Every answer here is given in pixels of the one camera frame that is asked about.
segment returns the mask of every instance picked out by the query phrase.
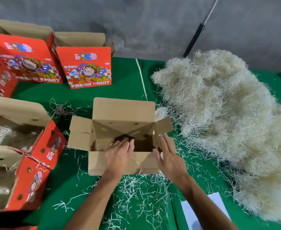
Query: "concrete wall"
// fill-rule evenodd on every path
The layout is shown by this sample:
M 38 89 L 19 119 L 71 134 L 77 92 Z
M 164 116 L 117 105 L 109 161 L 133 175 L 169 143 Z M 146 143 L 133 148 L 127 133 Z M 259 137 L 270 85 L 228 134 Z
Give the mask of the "concrete wall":
M 0 18 L 55 31 L 104 32 L 115 56 L 182 56 L 215 0 L 0 0 Z M 281 71 L 281 0 L 219 0 L 194 50 L 226 49 Z

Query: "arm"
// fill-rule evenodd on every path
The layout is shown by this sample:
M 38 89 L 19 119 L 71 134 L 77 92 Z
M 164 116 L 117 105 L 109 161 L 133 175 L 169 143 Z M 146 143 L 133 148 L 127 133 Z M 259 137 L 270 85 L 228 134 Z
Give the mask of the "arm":
M 185 161 L 172 148 L 167 134 L 160 136 L 163 159 L 154 149 L 159 169 L 172 181 L 186 198 L 204 230 L 238 230 L 233 222 L 204 193 L 195 180 L 188 175 Z
M 105 151 L 106 170 L 98 185 L 79 207 L 64 230 L 99 229 L 105 207 L 132 158 L 134 140 L 114 143 Z

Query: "black pole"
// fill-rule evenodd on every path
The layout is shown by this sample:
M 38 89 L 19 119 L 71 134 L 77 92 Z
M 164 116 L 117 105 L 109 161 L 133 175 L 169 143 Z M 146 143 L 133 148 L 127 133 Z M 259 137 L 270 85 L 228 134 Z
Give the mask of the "black pole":
M 189 55 L 190 51 L 192 50 L 192 47 L 196 43 L 196 40 L 199 37 L 199 35 L 200 35 L 201 31 L 203 30 L 203 28 L 204 28 L 204 24 L 200 23 L 198 29 L 196 30 L 196 33 L 194 34 L 192 40 L 190 41 L 190 44 L 188 45 L 185 53 L 183 54 L 184 58 L 186 58 Z

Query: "forearm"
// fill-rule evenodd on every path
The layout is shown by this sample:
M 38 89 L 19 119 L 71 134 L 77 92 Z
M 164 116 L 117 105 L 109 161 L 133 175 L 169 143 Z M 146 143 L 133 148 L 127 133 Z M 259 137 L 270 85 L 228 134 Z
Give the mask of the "forearm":
M 99 229 L 106 205 L 119 180 L 112 174 L 104 174 L 64 230 Z
M 191 205 L 204 230 L 238 230 L 191 176 L 182 177 L 176 185 Z

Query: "green tablecloth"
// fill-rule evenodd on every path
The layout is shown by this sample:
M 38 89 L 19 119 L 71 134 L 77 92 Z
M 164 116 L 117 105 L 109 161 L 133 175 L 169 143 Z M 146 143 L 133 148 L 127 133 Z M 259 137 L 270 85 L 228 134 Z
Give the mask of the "green tablecloth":
M 158 102 L 159 98 L 156 93 L 157 87 L 150 80 L 150 76 L 154 71 L 162 68 L 165 62 L 148 60 L 138 61 L 142 70 L 148 100 L 157 100 Z M 281 103 L 281 75 L 256 70 L 253 72 L 260 74 L 258 76 L 260 81 L 267 83 L 271 87 Z M 78 110 L 77 114 L 90 118 L 92 115 L 93 98 L 97 96 L 146 100 L 135 59 L 112 58 L 112 85 L 71 90 L 67 83 L 59 85 L 20 82 L 13 93 L 12 98 L 41 103 L 49 113 L 52 113 L 52 110 L 49 107 L 49 102 L 51 98 L 54 98 L 57 104 L 69 102 L 73 108 L 81 107 L 83 111 Z M 69 117 L 67 119 L 68 120 L 61 118 L 57 122 L 58 127 L 61 130 L 69 128 Z M 72 197 L 91 190 L 91 188 L 88 189 L 88 187 L 92 186 L 97 178 L 91 177 L 88 174 L 83 174 L 82 172 L 78 173 L 78 166 L 80 166 L 81 170 L 87 171 L 88 158 L 86 156 L 87 152 L 85 151 L 74 152 L 74 150 L 65 150 L 62 153 L 56 168 L 51 171 L 48 178 L 47 190 L 40 209 L 28 216 L 24 220 L 25 222 L 34 225 L 39 224 L 38 230 L 62 229 L 65 226 L 74 214 L 74 211 L 68 209 L 67 212 L 65 212 L 65 209 L 55 209 L 53 205 L 60 203 L 61 201 L 67 203 Z M 231 220 L 238 226 L 238 228 L 241 230 L 281 230 L 280 224 L 264 222 L 258 217 L 247 215 L 234 203 L 229 195 L 226 195 L 226 190 L 230 190 L 230 187 L 222 177 L 218 176 L 219 171 L 214 165 L 214 162 L 214 160 L 194 158 L 193 161 L 189 161 L 189 163 L 199 163 L 202 167 L 200 171 L 190 169 L 189 173 L 193 175 L 196 182 L 205 192 L 220 192 Z M 180 201 L 183 201 L 184 197 L 174 185 L 171 185 L 169 190 L 178 195 L 173 195 L 172 201 L 169 200 L 169 211 L 167 213 L 168 219 L 163 219 L 161 229 L 177 229 L 178 227 L 180 230 L 187 230 L 188 227 L 180 204 Z M 77 210 L 86 197 L 87 194 L 74 198 L 71 200 L 69 207 Z M 143 217 L 136 218 L 136 216 L 134 216 L 129 223 L 129 225 L 123 225 L 122 228 L 124 229 L 126 227 L 127 230 L 152 228 Z

